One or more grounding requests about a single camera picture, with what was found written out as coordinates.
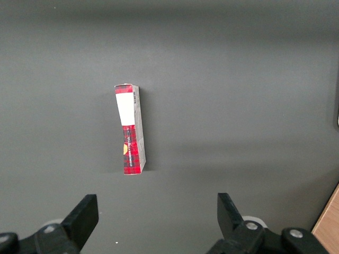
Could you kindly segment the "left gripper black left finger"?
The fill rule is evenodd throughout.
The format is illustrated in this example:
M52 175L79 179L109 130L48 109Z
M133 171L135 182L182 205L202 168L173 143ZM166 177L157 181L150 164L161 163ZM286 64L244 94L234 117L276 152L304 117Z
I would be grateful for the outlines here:
M24 239L1 233L1 253L80 253L98 221L97 195L88 194L61 223L49 223Z

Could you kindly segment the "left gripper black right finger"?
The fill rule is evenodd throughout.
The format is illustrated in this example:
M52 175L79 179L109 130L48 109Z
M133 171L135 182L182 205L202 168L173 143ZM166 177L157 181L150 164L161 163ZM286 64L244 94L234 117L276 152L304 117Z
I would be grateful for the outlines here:
M217 220L223 238L207 253L328 253L305 229L285 228L276 234L254 220L244 220L227 193L218 194Z

